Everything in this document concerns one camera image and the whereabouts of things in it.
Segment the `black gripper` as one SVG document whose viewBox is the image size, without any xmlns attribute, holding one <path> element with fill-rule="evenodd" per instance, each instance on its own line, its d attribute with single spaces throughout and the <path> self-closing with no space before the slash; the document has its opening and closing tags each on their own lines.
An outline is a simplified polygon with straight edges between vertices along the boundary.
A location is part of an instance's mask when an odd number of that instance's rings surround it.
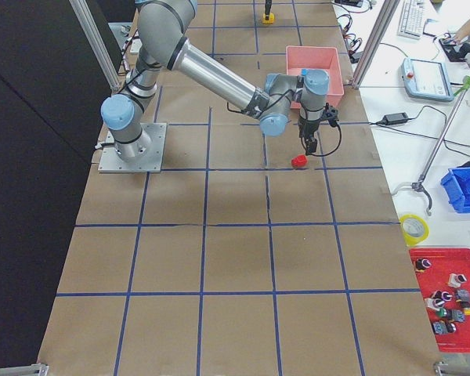
<svg viewBox="0 0 470 376">
<path fill-rule="evenodd" d="M 305 144 L 305 154 L 314 155 L 317 149 L 317 139 L 315 133 L 320 126 L 319 120 L 306 120 L 299 119 L 299 137 L 303 140 Z"/>
</svg>

